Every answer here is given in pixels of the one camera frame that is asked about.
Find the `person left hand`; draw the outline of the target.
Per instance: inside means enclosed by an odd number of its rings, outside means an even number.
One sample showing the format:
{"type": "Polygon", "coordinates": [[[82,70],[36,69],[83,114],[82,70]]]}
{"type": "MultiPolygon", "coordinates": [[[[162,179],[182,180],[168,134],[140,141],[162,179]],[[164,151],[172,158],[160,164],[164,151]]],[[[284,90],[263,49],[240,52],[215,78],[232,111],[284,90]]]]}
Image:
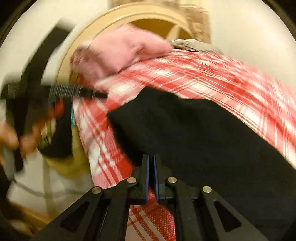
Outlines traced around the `person left hand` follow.
{"type": "Polygon", "coordinates": [[[19,141],[15,129],[8,123],[1,122],[1,166],[5,167],[7,163],[4,157],[4,148],[10,150],[20,148],[22,158],[33,153],[37,149],[38,141],[42,138],[41,129],[44,125],[44,121],[34,123],[32,133],[25,134],[19,141]]]}

